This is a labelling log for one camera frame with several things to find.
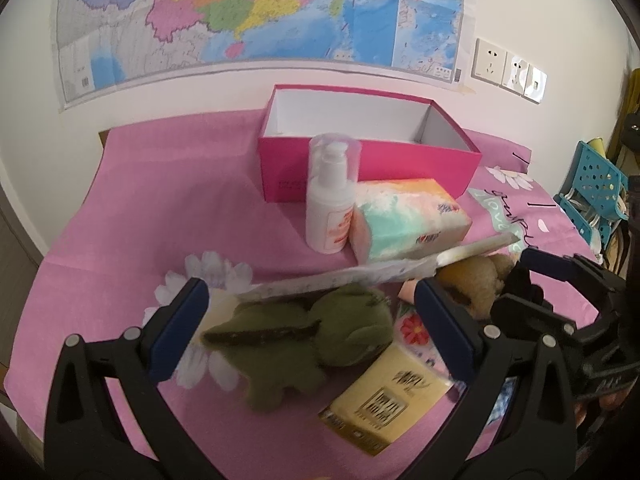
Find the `brown plush toy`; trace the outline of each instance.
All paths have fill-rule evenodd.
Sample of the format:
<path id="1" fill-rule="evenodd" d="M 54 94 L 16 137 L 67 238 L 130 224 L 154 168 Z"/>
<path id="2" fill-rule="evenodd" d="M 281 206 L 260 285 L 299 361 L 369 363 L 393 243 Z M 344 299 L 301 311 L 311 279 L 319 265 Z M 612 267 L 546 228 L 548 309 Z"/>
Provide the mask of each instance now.
<path id="1" fill-rule="evenodd" d="M 436 279 L 477 320 L 489 319 L 514 262 L 506 254 L 472 256 L 438 270 Z"/>

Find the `plush toy leg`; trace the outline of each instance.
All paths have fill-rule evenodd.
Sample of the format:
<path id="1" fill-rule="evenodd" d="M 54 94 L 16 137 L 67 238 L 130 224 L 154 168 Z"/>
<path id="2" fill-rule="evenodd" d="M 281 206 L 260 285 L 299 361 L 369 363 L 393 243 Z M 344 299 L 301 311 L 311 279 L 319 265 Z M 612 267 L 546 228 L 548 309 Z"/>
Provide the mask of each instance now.
<path id="1" fill-rule="evenodd" d="M 246 392 L 246 402 L 256 412 L 270 412 L 282 402 L 283 388 L 267 381 L 251 380 Z"/>
<path id="2" fill-rule="evenodd" d="M 293 381 L 293 386 L 301 394 L 310 395 L 326 381 L 326 374 L 320 368 L 310 368 Z"/>

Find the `green plush toy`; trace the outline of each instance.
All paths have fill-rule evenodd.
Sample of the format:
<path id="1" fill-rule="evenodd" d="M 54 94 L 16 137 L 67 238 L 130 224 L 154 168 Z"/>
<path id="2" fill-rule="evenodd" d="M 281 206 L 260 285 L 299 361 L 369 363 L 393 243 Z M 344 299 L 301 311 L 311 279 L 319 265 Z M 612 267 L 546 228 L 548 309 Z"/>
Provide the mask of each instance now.
<path id="1" fill-rule="evenodd" d="M 267 412 L 282 402 L 285 388 L 311 394 L 325 381 L 321 365 L 350 366 L 380 353 L 393 338 L 383 294 L 345 285 L 317 300 L 247 303 L 202 341 L 222 352 L 249 380 L 247 403 Z"/>

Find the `map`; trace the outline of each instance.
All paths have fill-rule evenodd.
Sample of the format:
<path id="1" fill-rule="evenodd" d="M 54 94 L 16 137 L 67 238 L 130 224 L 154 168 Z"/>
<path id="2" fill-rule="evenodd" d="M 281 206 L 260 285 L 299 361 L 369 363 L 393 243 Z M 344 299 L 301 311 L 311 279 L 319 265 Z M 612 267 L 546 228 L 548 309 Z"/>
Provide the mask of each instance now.
<path id="1" fill-rule="evenodd" d="M 461 50 L 470 50 L 461 47 L 463 7 L 464 0 L 58 0 L 55 54 L 65 105 L 273 61 L 453 88 Z"/>

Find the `white wall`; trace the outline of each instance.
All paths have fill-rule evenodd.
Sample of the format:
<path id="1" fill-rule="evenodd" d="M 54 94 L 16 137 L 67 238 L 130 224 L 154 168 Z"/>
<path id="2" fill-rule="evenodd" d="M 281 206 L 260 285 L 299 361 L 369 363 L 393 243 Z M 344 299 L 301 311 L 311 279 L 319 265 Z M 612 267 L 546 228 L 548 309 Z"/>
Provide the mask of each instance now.
<path id="1" fill-rule="evenodd" d="M 623 75 L 638 65 L 635 46 L 609 0 L 477 0 L 476 35 L 547 72 L 541 105 L 477 80 L 459 94 L 375 76 L 268 70 L 154 83 L 59 114 L 51 2 L 11 0 L 0 15 L 0 182 L 43 251 L 81 205 L 100 159 L 97 133 L 105 128 L 259 108 L 277 82 L 382 88 L 436 98 L 463 127 L 526 144 L 533 150 L 530 174 L 553 194 L 576 142 L 609 138 Z"/>

